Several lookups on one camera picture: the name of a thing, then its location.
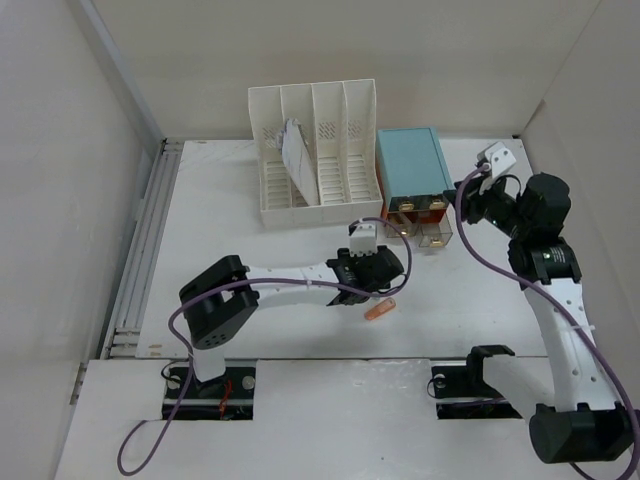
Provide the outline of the orange usb stick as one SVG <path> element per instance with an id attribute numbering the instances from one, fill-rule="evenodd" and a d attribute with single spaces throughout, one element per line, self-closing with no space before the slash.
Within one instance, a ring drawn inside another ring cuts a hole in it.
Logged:
<path id="1" fill-rule="evenodd" d="M 367 321 L 373 321 L 382 317 L 383 315 L 388 314 L 390 311 L 396 308 L 396 301 L 393 298 L 386 298 L 383 301 L 376 303 L 374 306 L 369 308 L 365 314 L 364 318 Z"/>

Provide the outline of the teal mini drawer cabinet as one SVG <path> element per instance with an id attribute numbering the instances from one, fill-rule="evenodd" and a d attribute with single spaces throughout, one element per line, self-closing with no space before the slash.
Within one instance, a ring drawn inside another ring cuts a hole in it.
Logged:
<path id="1" fill-rule="evenodd" d="M 385 217 L 404 214 L 412 223 L 438 224 L 453 183 L 434 127 L 380 129 L 376 138 L 377 177 Z"/>

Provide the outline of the white paper booklet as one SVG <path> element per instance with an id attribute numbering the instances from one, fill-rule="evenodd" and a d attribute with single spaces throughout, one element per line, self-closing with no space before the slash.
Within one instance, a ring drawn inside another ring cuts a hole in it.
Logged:
<path id="1" fill-rule="evenodd" d="M 319 206 L 319 190 L 316 174 L 305 143 L 302 124 L 295 118 L 287 118 L 276 137 L 276 148 L 281 154 L 285 169 L 308 206 Z"/>

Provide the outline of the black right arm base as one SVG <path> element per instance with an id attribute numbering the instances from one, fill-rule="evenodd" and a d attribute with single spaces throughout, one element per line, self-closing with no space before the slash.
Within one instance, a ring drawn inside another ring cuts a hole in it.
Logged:
<path id="1" fill-rule="evenodd" d="M 484 379 L 484 361 L 496 356 L 514 357 L 515 352 L 505 345 L 474 346 L 463 360 L 431 364 L 426 390 L 436 402 L 438 420 L 521 419 Z"/>

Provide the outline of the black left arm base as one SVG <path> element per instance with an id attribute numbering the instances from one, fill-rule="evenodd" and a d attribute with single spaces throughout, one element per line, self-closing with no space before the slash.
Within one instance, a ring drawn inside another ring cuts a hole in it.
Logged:
<path id="1" fill-rule="evenodd" d="M 161 415 L 167 420 L 177 403 L 188 365 L 170 362 L 161 371 L 165 381 Z M 255 363 L 232 363 L 225 374 L 208 382 L 193 377 L 174 416 L 184 421 L 250 421 L 254 414 L 257 383 Z"/>

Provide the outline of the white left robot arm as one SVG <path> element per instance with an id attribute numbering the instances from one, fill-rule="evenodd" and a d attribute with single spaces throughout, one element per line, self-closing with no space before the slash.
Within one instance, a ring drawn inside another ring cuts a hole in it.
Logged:
<path id="1" fill-rule="evenodd" d="M 298 304 L 354 306 L 391 297 L 408 283 L 412 266 L 411 257 L 402 263 L 385 245 L 360 256 L 341 248 L 333 259 L 285 269 L 252 268 L 237 255 L 223 257 L 179 291 L 190 334 L 189 384 L 205 397 L 221 390 L 223 347 L 257 310 Z"/>

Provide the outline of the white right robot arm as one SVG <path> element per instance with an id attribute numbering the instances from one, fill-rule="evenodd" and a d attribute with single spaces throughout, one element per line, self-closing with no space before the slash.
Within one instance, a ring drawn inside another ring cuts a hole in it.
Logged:
<path id="1" fill-rule="evenodd" d="M 504 345 L 471 350 L 463 369 L 465 386 L 477 394 L 497 391 L 525 421 L 533 450 L 545 464 L 613 462 L 631 458 L 622 478 L 639 465 L 639 412 L 611 365 L 598 350 L 582 298 L 582 273 L 575 252 L 562 238 L 571 208 L 569 186 L 560 178 L 535 174 L 517 196 L 503 177 L 484 188 L 489 174 L 475 170 L 444 197 L 455 221 L 488 221 L 510 239 L 509 269 L 468 252 L 483 266 L 517 282 L 539 325 L 552 374 L 546 391 L 520 372 Z"/>

